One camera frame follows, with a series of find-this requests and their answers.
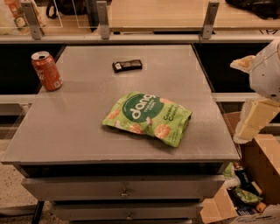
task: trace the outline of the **soda can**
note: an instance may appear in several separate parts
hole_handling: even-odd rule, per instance
[[[31,56],[31,63],[46,90],[53,91],[61,87],[59,70],[49,52],[35,52]]]

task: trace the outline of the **table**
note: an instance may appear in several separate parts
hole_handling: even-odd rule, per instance
[[[114,73],[112,62],[132,59],[143,69]],[[192,46],[67,46],[57,65],[62,88],[41,89],[1,162],[18,168],[23,186],[52,201],[61,219],[196,217],[239,155]],[[134,90],[193,112],[178,148],[102,126]]]
[[[201,31],[208,0],[113,0],[108,11],[112,32]],[[260,19],[220,0],[213,25],[218,30],[279,29],[279,19]]]

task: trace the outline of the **drawer handle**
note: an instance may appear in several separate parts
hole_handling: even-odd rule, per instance
[[[127,221],[132,221],[133,220],[133,218],[132,218],[132,216],[131,216],[131,213],[129,212],[129,214],[128,214],[128,217],[126,217],[126,220]]]
[[[125,188],[123,188],[123,192],[120,194],[120,196],[122,199],[127,199],[130,196],[130,194],[126,192]]]

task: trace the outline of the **black bag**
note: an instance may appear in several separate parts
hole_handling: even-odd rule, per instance
[[[45,10],[48,18],[56,18],[58,16],[54,1],[58,11],[64,15],[82,15],[87,12],[84,0],[49,0]],[[50,9],[52,7],[53,14],[50,15]]]
[[[280,0],[226,0],[237,8],[253,11],[259,18],[280,18]]]

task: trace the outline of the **chip bag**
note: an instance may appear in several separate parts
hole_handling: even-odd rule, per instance
[[[178,147],[192,111],[151,94],[131,92],[117,101],[103,125],[157,137]]]

